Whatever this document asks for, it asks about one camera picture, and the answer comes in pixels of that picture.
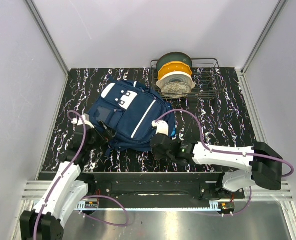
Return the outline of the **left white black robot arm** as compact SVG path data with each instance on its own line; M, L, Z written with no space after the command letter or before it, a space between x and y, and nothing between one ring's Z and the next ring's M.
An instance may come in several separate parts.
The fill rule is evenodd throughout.
M95 194L92 176L82 173L84 159L93 147L107 144L115 131L99 122L76 120L75 132L68 145L65 159L38 203L30 211L23 211L19 223L23 240L60 240L65 224L82 197Z

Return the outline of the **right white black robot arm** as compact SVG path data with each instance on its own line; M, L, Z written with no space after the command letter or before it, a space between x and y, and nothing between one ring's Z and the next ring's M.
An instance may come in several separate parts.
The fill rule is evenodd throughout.
M258 186L278 191L281 189L282 157L264 142L249 147L226 147L176 142L158 133L150 141L152 153L157 160L178 165L217 165L234 168L223 173L215 185L216 195L226 198L239 189Z

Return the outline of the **navy blue student backpack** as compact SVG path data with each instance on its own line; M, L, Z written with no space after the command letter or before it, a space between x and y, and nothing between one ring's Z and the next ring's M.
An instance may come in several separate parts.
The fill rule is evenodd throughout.
M156 91L137 81L112 77L87 114L94 127L102 121L115 131L108 144L118 151L149 152L156 131L151 123L162 118L168 124L169 137L176 123L171 104Z

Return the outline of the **blue dinosaur pencil case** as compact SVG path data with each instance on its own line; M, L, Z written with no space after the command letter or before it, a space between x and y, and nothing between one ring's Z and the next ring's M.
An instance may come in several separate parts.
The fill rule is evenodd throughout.
M171 138L176 138L176 126L173 127L172 133L170 135Z

